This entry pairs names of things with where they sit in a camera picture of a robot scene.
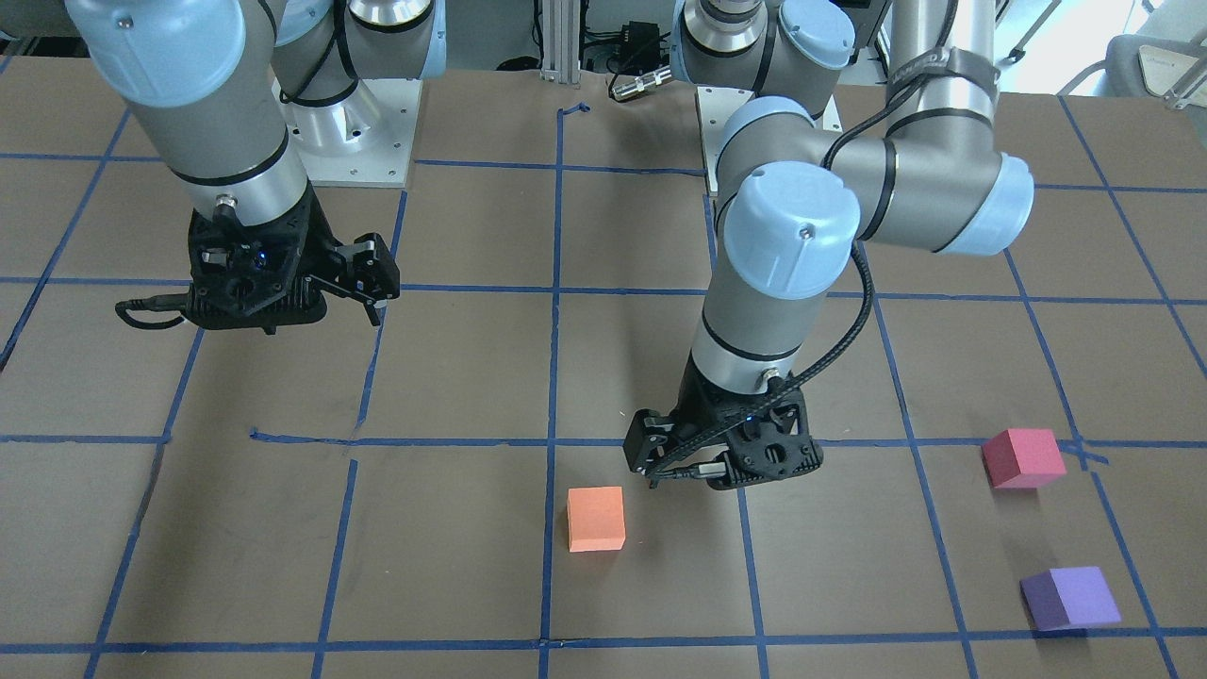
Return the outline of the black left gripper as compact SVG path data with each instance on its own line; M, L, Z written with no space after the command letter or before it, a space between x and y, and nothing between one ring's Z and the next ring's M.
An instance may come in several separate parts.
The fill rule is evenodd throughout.
M651 486L702 480L711 488L744 488L820 469L823 451L809 431L801 384L822 373L771 377L763 392L737 394L686 365L677 406L669 414L640 409L622 443L630 472Z

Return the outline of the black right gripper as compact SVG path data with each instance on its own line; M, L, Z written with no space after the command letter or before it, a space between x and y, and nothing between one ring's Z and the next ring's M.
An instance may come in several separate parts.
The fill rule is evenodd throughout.
M313 188L266 224L246 226L237 207L192 212L186 318L206 330L315 323L323 294L350 298L380 327L387 300L400 293L400 271L387 244L368 233L351 244L333 236Z

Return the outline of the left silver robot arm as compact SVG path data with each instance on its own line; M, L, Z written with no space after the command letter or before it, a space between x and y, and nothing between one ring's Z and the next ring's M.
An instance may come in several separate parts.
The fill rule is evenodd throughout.
M856 340L874 283L858 241L991 257L1032 210L1030 166L996 150L991 1L893 1L886 103L820 117L856 47L832 1L680 1L675 78L750 90L716 164L717 261L676 406L641 409L622 451L652 485L741 488L815 472L801 384Z

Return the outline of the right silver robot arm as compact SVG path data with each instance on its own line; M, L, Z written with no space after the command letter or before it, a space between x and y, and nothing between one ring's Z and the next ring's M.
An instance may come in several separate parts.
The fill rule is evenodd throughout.
M103 80L192 201L189 288L117 302L126 324L315 323L327 295L371 324L397 298L387 241L333 235L303 156L384 137L371 80L447 66L443 1L69 1Z

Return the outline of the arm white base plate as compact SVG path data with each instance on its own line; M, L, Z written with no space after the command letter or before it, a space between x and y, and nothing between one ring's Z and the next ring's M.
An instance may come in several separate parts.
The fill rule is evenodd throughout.
M420 99L421 80L361 80L342 103L279 107L316 188L403 189Z
M842 131L833 99L818 118L789 96L750 90L696 89L702 156L712 206L737 193L745 172L766 162L798 160L818 166L826 145Z

